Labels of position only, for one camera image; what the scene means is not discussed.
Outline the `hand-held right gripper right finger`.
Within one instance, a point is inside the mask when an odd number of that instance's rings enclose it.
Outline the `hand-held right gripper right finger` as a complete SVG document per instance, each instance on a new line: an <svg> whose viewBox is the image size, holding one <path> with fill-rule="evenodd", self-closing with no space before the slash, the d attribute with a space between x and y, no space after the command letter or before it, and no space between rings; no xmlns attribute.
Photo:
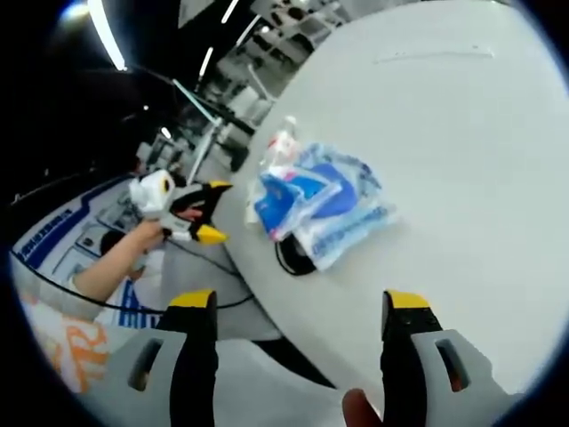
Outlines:
<svg viewBox="0 0 569 427"><path fill-rule="evenodd" d="M444 329L425 298L387 290L382 307L383 421L388 426L494 426L521 400L490 359Z"/></svg>

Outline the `person's right hand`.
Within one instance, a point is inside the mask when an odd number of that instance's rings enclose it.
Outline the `person's right hand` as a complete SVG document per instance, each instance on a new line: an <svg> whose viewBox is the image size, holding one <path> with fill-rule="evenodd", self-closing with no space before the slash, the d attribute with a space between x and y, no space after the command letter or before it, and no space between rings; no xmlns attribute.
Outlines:
<svg viewBox="0 0 569 427"><path fill-rule="evenodd" d="M351 389L342 399L342 413L347 427L381 427L383 421L361 389Z"/></svg>

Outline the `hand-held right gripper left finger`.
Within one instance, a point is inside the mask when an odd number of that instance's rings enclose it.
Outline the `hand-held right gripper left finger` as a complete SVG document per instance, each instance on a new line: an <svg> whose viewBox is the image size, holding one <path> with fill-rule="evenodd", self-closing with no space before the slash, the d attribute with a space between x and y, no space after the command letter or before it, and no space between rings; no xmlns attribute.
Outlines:
<svg viewBox="0 0 569 427"><path fill-rule="evenodd" d="M103 426L212 426L216 342L216 293L181 294L111 353L82 401Z"/></svg>

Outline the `person's left hand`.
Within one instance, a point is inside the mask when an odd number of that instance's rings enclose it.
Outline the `person's left hand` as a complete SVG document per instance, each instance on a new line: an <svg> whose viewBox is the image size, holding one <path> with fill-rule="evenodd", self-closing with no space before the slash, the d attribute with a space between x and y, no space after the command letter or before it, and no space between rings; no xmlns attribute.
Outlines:
<svg viewBox="0 0 569 427"><path fill-rule="evenodd" d="M203 213L199 210L188 208L184 211L178 212L177 215L188 221L194 221L195 219L199 219ZM155 245L157 245L160 241L163 240L163 228L156 221L142 221L132 232L135 236L135 240L141 245L144 249L149 249Z"/></svg>

